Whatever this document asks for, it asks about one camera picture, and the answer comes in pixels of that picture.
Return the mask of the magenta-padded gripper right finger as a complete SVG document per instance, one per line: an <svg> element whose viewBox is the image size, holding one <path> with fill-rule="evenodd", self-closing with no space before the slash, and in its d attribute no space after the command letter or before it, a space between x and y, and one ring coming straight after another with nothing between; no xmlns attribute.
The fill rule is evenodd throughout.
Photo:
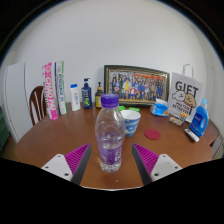
<svg viewBox="0 0 224 224"><path fill-rule="evenodd" d="M143 182L147 185L182 169L167 154L156 154L151 150L132 144L132 154Z"/></svg>

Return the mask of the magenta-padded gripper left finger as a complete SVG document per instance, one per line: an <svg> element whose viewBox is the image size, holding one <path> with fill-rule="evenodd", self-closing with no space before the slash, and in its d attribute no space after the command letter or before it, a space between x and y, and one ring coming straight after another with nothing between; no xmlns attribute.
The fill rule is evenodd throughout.
<svg viewBox="0 0 224 224"><path fill-rule="evenodd" d="M56 154L42 169L79 185L90 155L91 145L85 144L66 155Z"/></svg>

